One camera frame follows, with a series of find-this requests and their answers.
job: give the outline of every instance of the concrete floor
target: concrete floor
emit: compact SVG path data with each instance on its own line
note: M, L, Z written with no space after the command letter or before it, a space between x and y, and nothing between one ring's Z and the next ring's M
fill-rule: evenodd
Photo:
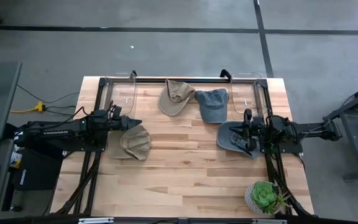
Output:
M260 6L267 29L358 30L356 0L260 0ZM7 24L257 28L252 0L0 0L0 14ZM267 35L267 43L294 121L321 121L358 90L358 35ZM217 76L226 68L265 76L258 34L0 31L0 61L6 60L22 61L19 83L46 100L78 91L85 75L133 69L139 75ZM12 108L36 102L17 90ZM75 103L74 96L57 106ZM37 119L65 118L9 117L16 125ZM358 181L342 181L358 170L347 139L306 139L303 148L315 214L358 221Z

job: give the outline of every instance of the succulent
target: succulent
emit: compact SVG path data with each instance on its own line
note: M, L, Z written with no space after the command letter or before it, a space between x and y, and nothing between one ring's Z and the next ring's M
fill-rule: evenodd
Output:
M289 207L285 201L290 196L282 194L278 187L270 182L256 182L251 197L264 213L274 214L282 205Z

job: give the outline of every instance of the tan bucket hat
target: tan bucket hat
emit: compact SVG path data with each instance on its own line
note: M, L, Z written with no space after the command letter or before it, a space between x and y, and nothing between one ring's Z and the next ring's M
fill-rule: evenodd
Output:
M158 99L158 107L169 116L176 116L189 100L194 98L196 90L185 82L165 80L165 87Z
M141 125L126 132L109 132L108 154L111 159L145 160L149 155L150 145L150 134Z

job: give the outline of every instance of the wooden tabletop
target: wooden tabletop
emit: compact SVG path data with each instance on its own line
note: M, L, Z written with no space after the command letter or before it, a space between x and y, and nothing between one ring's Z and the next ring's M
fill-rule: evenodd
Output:
M84 77L77 108L94 108L100 77ZM269 78L273 113L289 117L284 81ZM251 108L256 114L254 92L246 84L191 84L197 90L225 88L231 97L228 120L241 120L237 111ZM264 156L250 159L216 145L218 124L202 121L197 101L178 116L163 114L158 97L164 84L136 86L135 104L129 116L141 119L150 133L152 147L145 161L110 159L104 152L94 195L92 216L109 217L261 217L244 201L249 184L268 180ZM114 102L129 112L134 85L114 85ZM68 200L80 179L83 152L63 161L51 212ZM299 158L283 155L287 184L302 206L313 213L305 172Z

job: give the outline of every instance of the blue-gray cap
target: blue-gray cap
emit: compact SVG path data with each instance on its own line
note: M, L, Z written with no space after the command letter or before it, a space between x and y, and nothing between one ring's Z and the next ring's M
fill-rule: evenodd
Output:
M200 104L201 117L205 123L226 121L229 95L225 89L197 91L195 99Z

